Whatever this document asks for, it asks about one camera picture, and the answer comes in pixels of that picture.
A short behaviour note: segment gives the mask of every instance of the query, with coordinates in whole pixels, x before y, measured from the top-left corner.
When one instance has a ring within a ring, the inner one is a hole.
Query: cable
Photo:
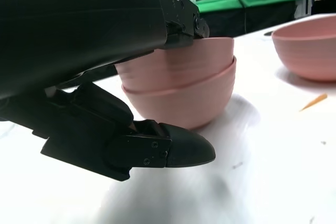
[[[240,5],[242,6],[243,10],[244,10],[244,31],[245,34],[247,34],[247,27],[246,27],[246,19],[247,19],[247,13],[246,13],[246,6],[244,4],[244,2],[242,0],[238,0]]]

